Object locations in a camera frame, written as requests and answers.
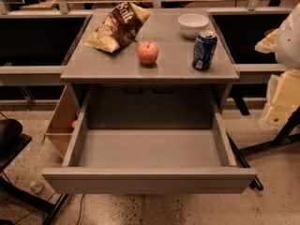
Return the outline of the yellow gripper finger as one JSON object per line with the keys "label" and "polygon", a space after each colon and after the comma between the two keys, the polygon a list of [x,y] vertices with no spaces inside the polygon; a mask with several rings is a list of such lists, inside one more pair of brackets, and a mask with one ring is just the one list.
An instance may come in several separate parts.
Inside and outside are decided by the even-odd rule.
{"label": "yellow gripper finger", "polygon": [[273,53],[276,48],[277,36],[278,30],[272,30],[265,38],[255,45],[255,51],[259,53]]}
{"label": "yellow gripper finger", "polygon": [[284,126],[300,106],[300,70],[288,69],[280,76],[272,74],[266,92],[261,123]]}

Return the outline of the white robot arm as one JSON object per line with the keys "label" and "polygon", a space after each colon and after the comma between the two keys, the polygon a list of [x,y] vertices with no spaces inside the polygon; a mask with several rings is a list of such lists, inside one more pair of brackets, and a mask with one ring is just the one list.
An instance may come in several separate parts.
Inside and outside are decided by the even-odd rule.
{"label": "white robot arm", "polygon": [[262,114],[265,124],[283,126],[300,106],[300,4],[254,50],[274,53],[276,61],[286,68],[280,76],[271,76]]}

